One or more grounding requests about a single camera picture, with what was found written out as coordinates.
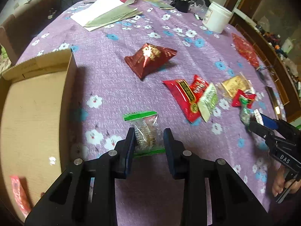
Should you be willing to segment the person's right hand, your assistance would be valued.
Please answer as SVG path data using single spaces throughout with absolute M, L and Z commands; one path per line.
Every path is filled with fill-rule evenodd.
M 281 165 L 277 171 L 277 175 L 275 176 L 272 185 L 272 193 L 274 197 L 276 197 L 278 194 L 281 194 L 285 188 L 288 188 L 293 183 L 293 180 L 289 180 L 287 182 L 285 181 L 284 173 L 285 167 Z M 300 189 L 300 181 L 294 182 L 290 188 L 290 193 L 296 193 Z

